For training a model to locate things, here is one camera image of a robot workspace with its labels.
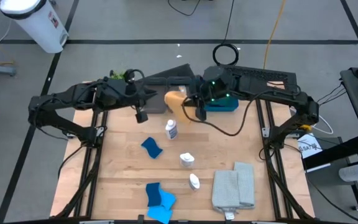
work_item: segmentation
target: sticker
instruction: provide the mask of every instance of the sticker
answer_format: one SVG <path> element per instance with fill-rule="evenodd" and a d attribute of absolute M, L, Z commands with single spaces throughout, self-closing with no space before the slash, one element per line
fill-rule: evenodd
<path fill-rule="evenodd" d="M 52 24 L 55 26 L 55 28 L 57 28 L 57 26 L 59 26 L 59 22 L 57 21 L 56 17 L 53 15 L 52 11 L 49 12 L 48 18 L 52 22 Z"/>

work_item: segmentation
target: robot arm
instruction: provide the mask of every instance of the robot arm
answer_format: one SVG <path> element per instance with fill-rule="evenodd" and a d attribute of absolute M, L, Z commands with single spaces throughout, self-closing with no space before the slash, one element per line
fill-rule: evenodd
<path fill-rule="evenodd" d="M 145 102 L 157 93 L 135 83 L 133 70 L 124 74 L 124 79 L 104 77 L 95 82 L 71 86 L 67 91 L 51 95 L 34 96 L 29 105 L 29 123 L 37 128 L 53 126 L 64 134 L 72 134 L 87 146 L 99 144 L 100 132 L 97 128 L 84 128 L 60 117 L 56 110 L 74 108 L 76 110 L 106 111 L 134 106 L 138 123 L 147 121 L 147 114 L 140 110 Z"/>
<path fill-rule="evenodd" d="M 247 73 L 247 68 L 207 69 L 203 77 L 196 77 L 190 86 L 190 100 L 185 106 L 196 107 L 196 117 L 200 121 L 206 120 L 204 106 L 208 103 L 225 98 L 235 97 L 238 100 L 261 99 L 293 106 L 296 114 L 284 122 L 281 126 L 271 127 L 267 138 L 268 146 L 283 147 L 285 137 L 299 129 L 302 125 L 312 125 L 318 122 L 319 105 L 305 92 L 296 90 L 283 90 L 269 85 L 263 80 L 264 71 L 259 71 L 259 77 L 253 73 Z"/>

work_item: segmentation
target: blue sponge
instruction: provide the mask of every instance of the blue sponge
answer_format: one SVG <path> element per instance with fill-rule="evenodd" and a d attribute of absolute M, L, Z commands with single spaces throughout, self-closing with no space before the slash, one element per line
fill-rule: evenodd
<path fill-rule="evenodd" d="M 149 197 L 149 203 L 147 204 L 148 207 L 161 205 L 162 198 L 160 194 L 160 183 L 147 184 L 146 193 Z"/>
<path fill-rule="evenodd" d="M 149 153 L 149 156 L 153 159 L 156 159 L 158 155 L 160 155 L 160 153 L 162 152 L 162 149 L 157 146 L 157 143 L 151 137 L 148 137 L 146 141 L 142 143 L 142 146 L 146 148 L 147 152 Z"/>
<path fill-rule="evenodd" d="M 172 216 L 172 210 L 166 210 L 163 206 L 150 207 L 147 216 L 164 224 L 168 224 Z"/>
<path fill-rule="evenodd" d="M 160 188 L 160 194 L 161 194 L 161 205 L 166 209 L 171 209 L 172 205 L 175 203 L 176 198 L 173 194 L 163 191 Z"/>

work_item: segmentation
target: green plant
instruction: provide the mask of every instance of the green plant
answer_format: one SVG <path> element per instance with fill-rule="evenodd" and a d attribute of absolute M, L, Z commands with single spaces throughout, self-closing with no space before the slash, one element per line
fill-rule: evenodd
<path fill-rule="evenodd" d="M 119 72 L 119 73 L 117 73 L 117 72 L 112 72 L 112 71 L 110 71 L 110 78 L 116 79 L 116 80 L 118 80 L 118 79 L 123 79 L 123 78 L 124 78 L 124 74 L 125 74 L 125 72 Z"/>

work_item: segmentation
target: white container lid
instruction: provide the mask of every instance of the white container lid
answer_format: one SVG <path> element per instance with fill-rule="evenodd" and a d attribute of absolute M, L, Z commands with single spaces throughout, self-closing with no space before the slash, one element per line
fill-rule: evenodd
<path fill-rule="evenodd" d="M 41 0 L 1 0 L 0 10 L 6 14 L 23 14 L 38 6 Z"/>

